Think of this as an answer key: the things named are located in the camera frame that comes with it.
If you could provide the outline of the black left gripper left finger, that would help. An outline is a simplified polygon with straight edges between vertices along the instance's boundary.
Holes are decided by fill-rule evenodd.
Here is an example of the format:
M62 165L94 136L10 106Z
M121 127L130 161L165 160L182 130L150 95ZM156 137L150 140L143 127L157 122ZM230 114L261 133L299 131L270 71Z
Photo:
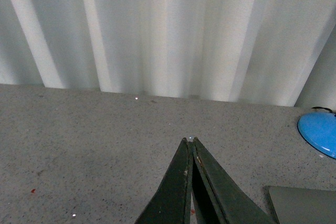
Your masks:
M190 223L192 145L183 138L164 177L136 223Z

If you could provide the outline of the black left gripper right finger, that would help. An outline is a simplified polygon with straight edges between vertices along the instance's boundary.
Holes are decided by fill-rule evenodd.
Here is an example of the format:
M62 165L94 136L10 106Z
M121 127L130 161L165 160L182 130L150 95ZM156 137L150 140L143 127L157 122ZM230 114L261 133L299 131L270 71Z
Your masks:
M275 223L194 138L193 202L198 223Z

